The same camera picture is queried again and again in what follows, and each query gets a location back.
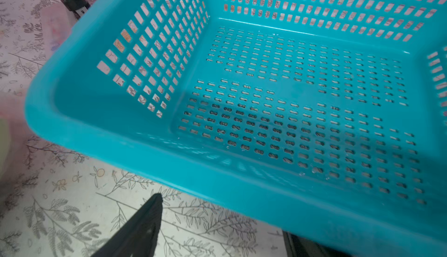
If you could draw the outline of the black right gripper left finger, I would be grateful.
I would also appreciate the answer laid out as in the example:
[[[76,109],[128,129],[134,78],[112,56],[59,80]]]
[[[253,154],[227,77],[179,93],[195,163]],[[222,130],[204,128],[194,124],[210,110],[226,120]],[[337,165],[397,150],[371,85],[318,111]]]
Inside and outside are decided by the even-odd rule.
[[[163,197],[154,194],[93,257],[153,257],[163,215]]]

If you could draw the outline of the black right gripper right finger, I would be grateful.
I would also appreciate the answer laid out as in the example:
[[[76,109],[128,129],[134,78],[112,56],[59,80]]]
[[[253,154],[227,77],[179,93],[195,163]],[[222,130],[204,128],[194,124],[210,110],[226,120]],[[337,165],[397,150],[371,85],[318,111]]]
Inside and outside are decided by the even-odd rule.
[[[349,257],[348,254],[283,231],[288,257]]]

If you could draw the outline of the teal plastic basket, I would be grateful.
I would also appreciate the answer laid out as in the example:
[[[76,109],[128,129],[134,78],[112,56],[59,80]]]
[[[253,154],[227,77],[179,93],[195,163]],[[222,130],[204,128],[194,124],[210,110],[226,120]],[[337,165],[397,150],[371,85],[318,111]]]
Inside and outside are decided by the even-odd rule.
[[[447,0],[98,0],[25,116],[351,254],[447,254]]]

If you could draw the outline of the clear zip top bag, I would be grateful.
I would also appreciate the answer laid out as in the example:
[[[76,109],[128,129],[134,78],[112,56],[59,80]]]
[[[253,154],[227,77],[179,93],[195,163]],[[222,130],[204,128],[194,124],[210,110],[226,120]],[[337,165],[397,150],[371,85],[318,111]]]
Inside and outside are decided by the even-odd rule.
[[[25,97],[1,92],[1,178],[32,135],[24,116]]]

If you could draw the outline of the clear plastic staple box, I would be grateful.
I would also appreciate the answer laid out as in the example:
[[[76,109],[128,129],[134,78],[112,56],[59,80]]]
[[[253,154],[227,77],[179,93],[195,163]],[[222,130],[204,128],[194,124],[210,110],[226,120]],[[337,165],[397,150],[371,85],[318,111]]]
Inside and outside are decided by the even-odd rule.
[[[70,36],[77,22],[73,12],[63,4],[57,3],[45,7],[40,12],[45,55],[49,60],[56,50]]]

